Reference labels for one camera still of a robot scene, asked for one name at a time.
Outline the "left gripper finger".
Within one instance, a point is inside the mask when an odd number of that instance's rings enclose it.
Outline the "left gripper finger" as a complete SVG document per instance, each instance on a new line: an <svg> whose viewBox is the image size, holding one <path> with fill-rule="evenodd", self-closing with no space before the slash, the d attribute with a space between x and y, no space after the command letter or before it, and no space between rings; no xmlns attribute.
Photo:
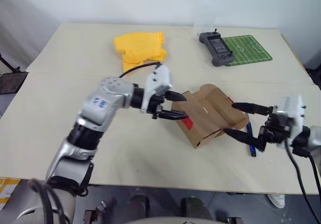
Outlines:
<svg viewBox="0 0 321 224"><path fill-rule="evenodd" d="M166 99L169 101L175 101L175 102L187 100L186 97L183 96L182 94L171 90L166 91Z"/></svg>
<svg viewBox="0 0 321 224"><path fill-rule="evenodd" d="M162 110L161 118L167 120L183 120L189 117L185 112L181 112L178 110Z"/></svg>

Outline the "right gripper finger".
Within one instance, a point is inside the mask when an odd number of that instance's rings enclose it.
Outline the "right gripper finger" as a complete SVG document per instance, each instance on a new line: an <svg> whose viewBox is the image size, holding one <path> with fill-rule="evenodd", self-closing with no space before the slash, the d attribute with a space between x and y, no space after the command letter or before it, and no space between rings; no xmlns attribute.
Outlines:
<svg viewBox="0 0 321 224"><path fill-rule="evenodd" d="M227 129L227 128L223 129L223 132L241 143L255 147L259 151L265 150L265 147L266 147L265 141L255 138L246 132L243 132L237 129Z"/></svg>
<svg viewBox="0 0 321 224"><path fill-rule="evenodd" d="M246 102L235 102L232 107L248 114L269 115L273 111L272 106L267 107Z"/></svg>

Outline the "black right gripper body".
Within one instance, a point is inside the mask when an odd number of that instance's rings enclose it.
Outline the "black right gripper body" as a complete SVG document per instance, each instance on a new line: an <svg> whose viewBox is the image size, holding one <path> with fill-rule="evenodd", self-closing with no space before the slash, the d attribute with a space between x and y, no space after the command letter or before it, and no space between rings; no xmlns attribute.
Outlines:
<svg viewBox="0 0 321 224"><path fill-rule="evenodd" d="M286 113L278 113L277 106L268 107L268 119L260 127L259 139L266 143L281 144L291 135L293 118Z"/></svg>

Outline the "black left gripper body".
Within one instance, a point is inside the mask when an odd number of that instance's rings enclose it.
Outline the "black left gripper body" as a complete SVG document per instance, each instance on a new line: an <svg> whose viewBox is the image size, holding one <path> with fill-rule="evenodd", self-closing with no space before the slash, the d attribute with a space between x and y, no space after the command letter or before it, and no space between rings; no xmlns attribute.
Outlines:
<svg viewBox="0 0 321 224"><path fill-rule="evenodd" d="M152 115L152 119L166 119L165 112L163 111L162 103L165 98L163 96L153 95L148 104L147 113Z"/></svg>

